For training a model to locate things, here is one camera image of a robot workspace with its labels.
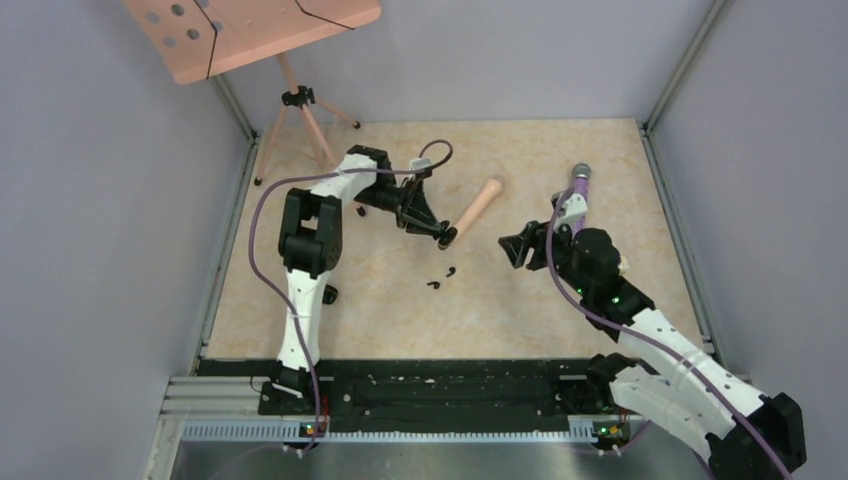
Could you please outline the black glossy earbud charging case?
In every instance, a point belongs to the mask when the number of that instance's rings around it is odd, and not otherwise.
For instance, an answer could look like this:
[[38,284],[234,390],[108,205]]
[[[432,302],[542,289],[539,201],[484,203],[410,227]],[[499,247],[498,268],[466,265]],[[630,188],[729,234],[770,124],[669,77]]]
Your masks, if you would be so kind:
[[449,226],[444,229],[437,240],[437,246],[440,250],[448,249],[458,235],[458,229],[454,226]]

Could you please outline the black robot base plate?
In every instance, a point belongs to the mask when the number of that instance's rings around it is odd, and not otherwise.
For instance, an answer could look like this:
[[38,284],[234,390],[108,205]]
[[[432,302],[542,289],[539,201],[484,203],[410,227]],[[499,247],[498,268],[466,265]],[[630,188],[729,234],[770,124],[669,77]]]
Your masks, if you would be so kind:
[[332,433],[566,432],[582,417],[602,429],[634,418],[587,378],[588,359],[322,360],[319,392],[266,382],[258,412],[323,415]]

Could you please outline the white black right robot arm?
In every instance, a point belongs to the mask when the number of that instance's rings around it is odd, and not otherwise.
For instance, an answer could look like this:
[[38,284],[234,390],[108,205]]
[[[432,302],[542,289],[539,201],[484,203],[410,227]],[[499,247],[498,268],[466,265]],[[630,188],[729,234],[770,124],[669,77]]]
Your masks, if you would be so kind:
[[514,268],[546,269],[598,330],[635,354],[599,355],[586,385],[600,412],[632,411],[689,447],[714,479],[790,479],[807,461],[803,414],[769,396],[680,333],[622,272],[610,235],[531,221],[498,240]]

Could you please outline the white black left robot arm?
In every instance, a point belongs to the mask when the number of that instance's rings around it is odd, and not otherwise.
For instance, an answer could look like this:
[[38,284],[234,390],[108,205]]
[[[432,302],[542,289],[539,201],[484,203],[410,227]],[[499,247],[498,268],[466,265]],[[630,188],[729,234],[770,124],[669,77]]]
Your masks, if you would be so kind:
[[359,203],[391,213],[406,233],[447,247],[457,230],[437,218],[424,190],[425,179],[436,167],[418,156],[405,170],[405,179],[398,181],[386,151],[355,145],[336,169],[317,176],[312,187],[287,193],[278,252],[286,273],[288,312],[272,384],[295,412],[314,410],[321,397],[315,375],[318,333],[329,278],[342,256],[344,209]]

